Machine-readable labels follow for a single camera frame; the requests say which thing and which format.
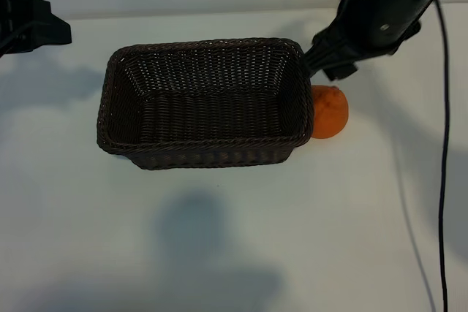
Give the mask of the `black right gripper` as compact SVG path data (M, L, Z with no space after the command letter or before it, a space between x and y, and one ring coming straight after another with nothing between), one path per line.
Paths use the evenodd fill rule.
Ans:
M433 0L340 0L336 17L316 34L303 55L312 77L320 70L330 81L358 71L356 61L391 55L420 30L419 19Z

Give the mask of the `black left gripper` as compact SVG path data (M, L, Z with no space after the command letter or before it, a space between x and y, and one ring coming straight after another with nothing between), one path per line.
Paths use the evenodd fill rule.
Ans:
M1 56L72 43L70 25L46 0L1 0Z

